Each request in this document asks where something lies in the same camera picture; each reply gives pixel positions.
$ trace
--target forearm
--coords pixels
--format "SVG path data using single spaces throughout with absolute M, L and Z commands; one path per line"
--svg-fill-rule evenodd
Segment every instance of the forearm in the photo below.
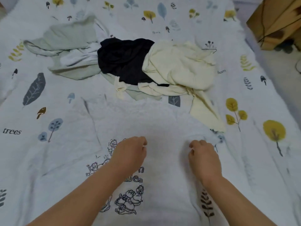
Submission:
M 205 188 L 230 226 L 276 226 L 227 179 L 212 179 Z
M 123 181 L 107 163 L 28 226 L 90 226 Z

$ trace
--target clothing pile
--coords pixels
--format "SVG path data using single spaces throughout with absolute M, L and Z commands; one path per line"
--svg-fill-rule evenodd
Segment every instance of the clothing pile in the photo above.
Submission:
M 205 94 L 216 76 L 210 50 L 187 41 L 175 43 L 139 38 L 120 40 L 94 15 L 51 26 L 42 38 L 24 41 L 32 53 L 51 56 L 54 74 L 79 80 L 101 73 L 114 84 L 117 97 L 126 91 L 135 100 L 193 96 L 190 114 L 216 131 L 225 125 Z

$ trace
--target right hand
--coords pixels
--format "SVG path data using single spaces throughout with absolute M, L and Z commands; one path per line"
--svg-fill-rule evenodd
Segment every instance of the right hand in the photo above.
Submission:
M 206 188 L 213 179 L 222 177 L 222 166 L 212 144 L 205 140 L 193 140 L 188 154 L 192 172 Z
M 122 178 L 130 177 L 141 167 L 146 157 L 147 144 L 145 137 L 131 137 L 121 141 L 108 164 L 117 168 Z

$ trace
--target bed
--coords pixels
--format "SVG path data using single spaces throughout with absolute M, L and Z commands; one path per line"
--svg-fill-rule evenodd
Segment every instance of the bed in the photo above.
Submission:
M 25 225 L 62 198 L 37 190 L 43 173 L 34 156 L 51 144 L 41 142 L 49 122 L 64 120 L 81 98 L 116 97 L 114 86 L 101 74 L 83 80 L 55 75 L 47 69 L 51 58 L 23 45 L 51 25 L 90 13 L 106 24 L 111 37 L 188 40 L 214 52 L 217 77 L 207 94 L 226 126 L 225 133 L 212 130 L 219 139 L 215 149 L 223 175 L 277 225 L 300 226 L 301 132 L 246 43 L 231 0 L 19 0 L 0 21 L 1 222 Z M 40 95 L 24 102 L 36 81 L 42 81 Z M 127 94 L 123 97 L 133 101 Z M 161 99 L 188 113 L 192 97 L 176 100 Z M 202 225 L 227 225 L 217 206 L 214 211 L 212 217 L 201 211 Z

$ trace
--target light green garment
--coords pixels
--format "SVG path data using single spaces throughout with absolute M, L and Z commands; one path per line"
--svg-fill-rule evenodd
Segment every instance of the light green garment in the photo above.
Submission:
M 87 48 L 89 44 L 97 42 L 94 29 L 95 16 L 89 15 L 81 21 L 68 24 L 52 25 L 43 37 L 34 40 L 25 40 L 24 46 L 32 53 L 50 56 L 54 66 L 48 69 L 54 74 L 58 74 L 74 80 L 84 79 L 100 73 L 98 61 L 80 62 L 72 66 L 64 66 L 60 58 L 67 55 L 72 49 Z M 99 25 L 104 34 L 109 37 L 109 31 L 105 26 Z
M 115 81 L 115 76 L 114 75 L 103 74 L 103 73 L 101 73 L 101 75 L 106 80 L 108 80 L 109 83 L 111 83 L 112 85 L 114 84 L 114 81 Z M 127 87 L 127 89 L 125 91 L 128 93 L 128 95 L 130 95 L 131 98 L 135 99 L 136 101 L 141 100 L 141 99 L 145 99 L 145 98 L 153 98 L 157 101 L 161 99 L 161 96 L 152 96 L 152 95 L 142 93 L 138 89 L 138 86 L 134 86 L 134 85 L 130 85 L 129 87 Z

